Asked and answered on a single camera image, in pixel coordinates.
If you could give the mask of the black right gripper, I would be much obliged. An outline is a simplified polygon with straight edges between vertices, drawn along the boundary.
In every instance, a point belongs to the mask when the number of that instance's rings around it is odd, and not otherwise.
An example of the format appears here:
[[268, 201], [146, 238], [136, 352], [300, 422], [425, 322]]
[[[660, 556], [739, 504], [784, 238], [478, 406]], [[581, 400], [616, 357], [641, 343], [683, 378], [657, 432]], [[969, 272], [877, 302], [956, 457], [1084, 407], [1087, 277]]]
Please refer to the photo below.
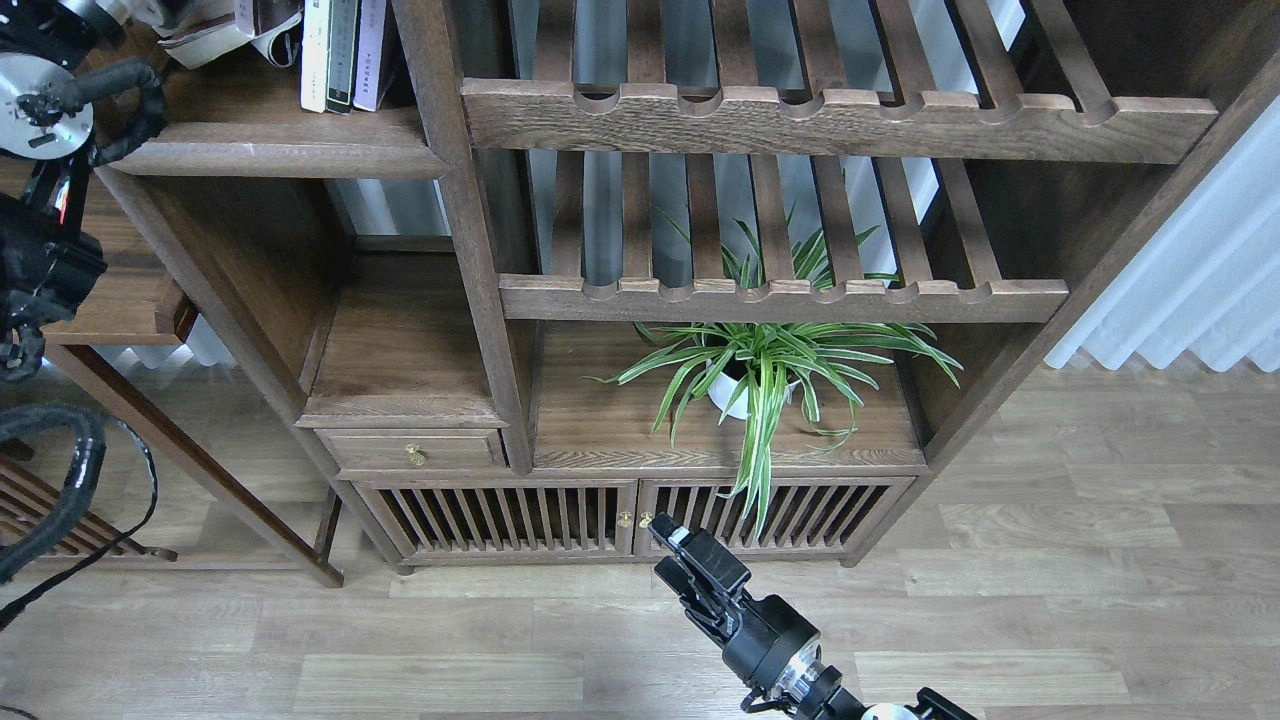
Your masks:
[[745, 589], [749, 569], [705, 530], [689, 530], [668, 512], [658, 512], [648, 530], [672, 553], [655, 574], [721, 648], [726, 666], [754, 696], [804, 698], [823, 669], [818, 629], [777, 594], [754, 600]]

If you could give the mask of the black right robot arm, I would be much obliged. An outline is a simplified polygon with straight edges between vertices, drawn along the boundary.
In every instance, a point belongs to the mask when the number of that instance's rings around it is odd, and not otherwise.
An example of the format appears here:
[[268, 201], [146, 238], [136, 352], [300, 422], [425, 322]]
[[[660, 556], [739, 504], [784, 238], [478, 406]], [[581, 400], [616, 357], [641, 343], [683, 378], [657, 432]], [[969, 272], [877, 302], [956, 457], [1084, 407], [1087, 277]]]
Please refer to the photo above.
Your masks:
[[969, 719], [924, 687], [914, 705], [864, 705], [842, 687], [842, 674], [820, 657], [820, 633], [777, 594], [754, 600], [749, 569], [716, 537], [690, 530], [666, 512], [648, 527], [671, 555], [655, 574], [680, 597], [686, 616], [721, 650], [748, 687], [745, 714], [769, 710], [794, 719]]

